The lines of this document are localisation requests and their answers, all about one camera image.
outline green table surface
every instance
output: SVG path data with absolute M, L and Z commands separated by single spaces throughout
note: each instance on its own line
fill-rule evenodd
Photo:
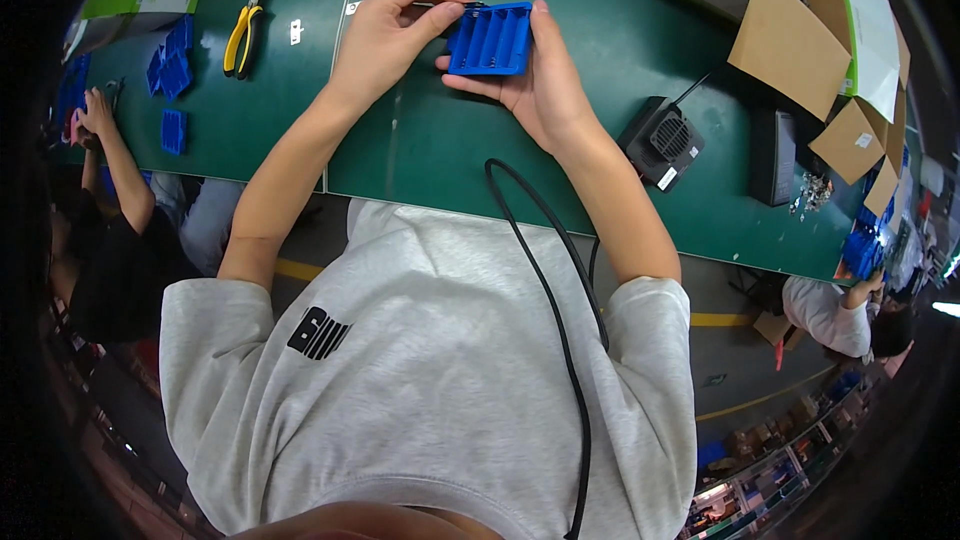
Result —
M 223 51 L 247 0 L 199 0 L 193 86 L 168 104 L 150 97 L 145 72 L 163 34 L 115 42 L 94 52 L 88 85 L 126 77 L 117 121 L 138 165 L 146 170 L 249 180 L 282 133 L 330 76 L 347 4 L 362 0 L 261 0 L 268 36 L 244 82 L 226 78 Z M 480 0 L 488 5 L 533 0 Z M 726 61 L 736 30 L 682 0 L 546 0 L 579 69 L 600 122 L 616 138 L 650 96 L 677 97 Z M 291 45 L 289 25 L 301 20 Z M 484 177 L 497 157 L 514 166 L 545 197 L 564 226 L 593 227 L 567 178 L 499 105 L 443 86 L 433 59 L 445 42 L 429 44 L 409 73 L 350 131 L 330 162 L 326 190 L 352 197 L 500 217 Z M 187 113 L 187 148 L 162 151 L 162 110 Z M 650 190 L 680 252 L 832 280 L 859 191 L 846 188 L 804 221 L 786 207 L 769 208 L 747 195 L 749 120 L 735 99 L 703 85 L 682 103 L 705 149 L 668 194 Z M 80 150 L 63 150 L 78 162 Z M 797 167 L 794 197 L 802 184 Z M 846 186 L 837 181 L 838 186 Z M 546 224 L 512 182 L 503 187 L 517 218 Z

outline black shirt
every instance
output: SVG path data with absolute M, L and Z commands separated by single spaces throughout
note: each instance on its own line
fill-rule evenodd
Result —
M 138 234 L 122 212 L 104 222 L 93 195 L 81 194 L 70 234 L 81 262 L 70 298 L 74 329 L 98 344 L 158 339 L 164 289 L 203 276 L 160 207 Z

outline factory floor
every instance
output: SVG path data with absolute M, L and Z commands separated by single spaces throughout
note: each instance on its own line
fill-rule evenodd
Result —
M 304 209 L 280 250 L 272 292 L 277 317 L 322 268 L 343 253 L 349 202 L 342 196 L 314 194 Z M 574 237 L 584 262 L 592 243 L 592 238 Z M 700 446 L 782 414 L 822 383 L 833 364 L 809 337 L 784 352 L 780 371 L 776 370 L 774 348 L 753 328 L 758 309 L 728 285 L 737 276 L 733 265 L 688 256 L 680 260 L 692 313 L 690 367 Z M 601 307 L 616 288 L 614 272 L 601 249 L 595 275 Z M 718 376 L 725 377 L 716 383 Z

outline pants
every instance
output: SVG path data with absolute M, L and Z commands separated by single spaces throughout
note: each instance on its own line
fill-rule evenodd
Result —
M 187 259 L 207 277 L 215 277 L 220 270 L 234 210 L 245 187 L 239 182 L 205 178 L 187 211 L 180 175 L 155 171 L 150 178 L 156 204 L 177 230 Z

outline person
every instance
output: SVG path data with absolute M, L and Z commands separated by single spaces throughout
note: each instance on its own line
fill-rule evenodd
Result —
M 225 534 L 453 540 L 570 531 L 578 403 L 557 321 L 505 221 L 353 202 L 342 256 L 276 322 L 271 310 L 274 261 L 324 166 L 472 1 L 364 0 L 329 81 L 240 198 L 217 279 L 164 294 L 167 432 L 191 494 Z M 414 2 L 436 5 L 421 14 Z M 607 353 L 556 232 L 521 227 L 556 295 L 592 426 L 580 536 L 672 538 L 690 509 L 697 461 L 680 259 L 542 0 L 531 25 L 525 75 L 445 74 L 442 83 L 498 100 L 552 155 L 620 284 L 604 311 Z M 478 179 L 483 171 L 478 162 Z
M 75 208 L 50 213 L 50 285 L 71 325 L 87 342 L 157 342 L 163 290 L 181 280 L 216 275 L 243 185 L 207 179 L 186 212 L 180 176 L 155 172 L 150 186 L 117 130 L 104 93 L 85 93 L 71 134 L 86 152 Z M 99 151 L 120 212 L 104 220 L 94 199 Z
M 906 351 L 913 340 L 913 310 L 883 298 L 883 269 L 846 291 L 790 276 L 783 284 L 783 314 L 830 351 L 865 364 Z

